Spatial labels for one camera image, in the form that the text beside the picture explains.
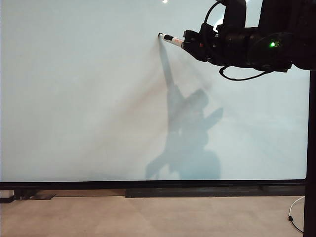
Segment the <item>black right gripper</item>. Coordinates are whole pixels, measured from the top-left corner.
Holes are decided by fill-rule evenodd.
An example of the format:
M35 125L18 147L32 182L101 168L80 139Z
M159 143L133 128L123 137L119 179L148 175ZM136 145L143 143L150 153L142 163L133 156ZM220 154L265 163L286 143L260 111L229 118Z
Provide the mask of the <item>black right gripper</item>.
M213 30L213 26L202 23L200 33L186 30L184 32L184 43L182 49L193 56L196 60L209 62L217 66L224 66L224 58L221 53L217 32Z

